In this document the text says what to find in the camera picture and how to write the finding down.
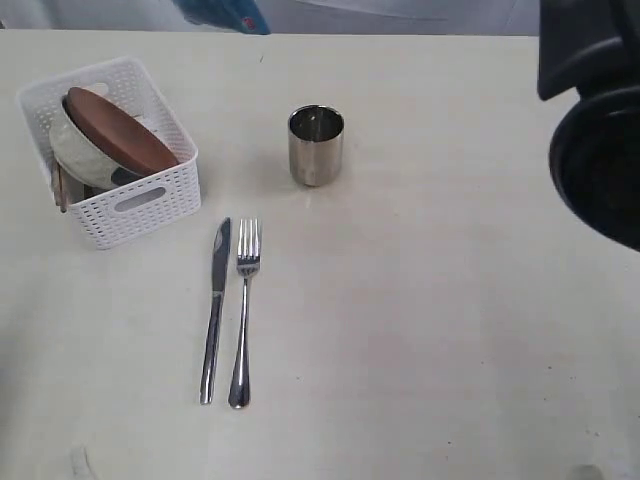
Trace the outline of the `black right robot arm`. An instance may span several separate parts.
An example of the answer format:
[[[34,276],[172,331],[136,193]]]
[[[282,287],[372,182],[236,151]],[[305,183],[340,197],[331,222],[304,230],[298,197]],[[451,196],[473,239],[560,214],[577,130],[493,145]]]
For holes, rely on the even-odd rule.
[[[639,248],[639,4],[543,1],[537,93],[575,90],[553,133],[549,168],[565,205],[587,226]]]

